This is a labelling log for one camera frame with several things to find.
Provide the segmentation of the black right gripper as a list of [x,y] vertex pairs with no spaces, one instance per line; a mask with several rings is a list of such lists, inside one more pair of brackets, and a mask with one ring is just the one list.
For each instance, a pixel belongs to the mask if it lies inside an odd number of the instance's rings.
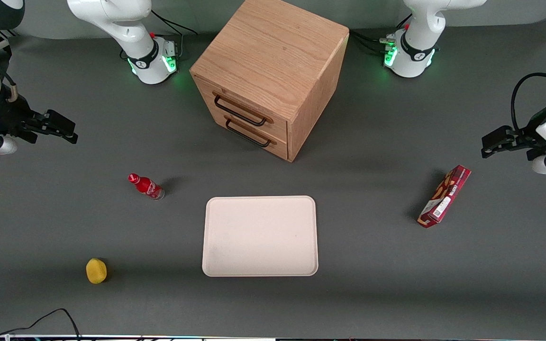
[[35,144],[38,134],[52,135],[76,144],[78,135],[74,133],[75,123],[55,110],[44,114],[31,109],[24,97],[9,103],[0,99],[0,135],[19,137]]

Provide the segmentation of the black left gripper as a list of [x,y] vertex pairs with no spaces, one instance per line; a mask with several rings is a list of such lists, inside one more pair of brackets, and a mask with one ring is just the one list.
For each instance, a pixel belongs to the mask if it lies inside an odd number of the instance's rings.
[[546,139],[537,133],[537,127],[546,121],[546,107],[535,113],[522,128],[518,126],[515,104],[513,104],[513,127],[518,133],[517,145],[514,130],[504,125],[486,134],[482,141],[481,156],[489,158],[497,153],[517,151],[520,147],[527,148],[528,161],[537,157],[546,157]]

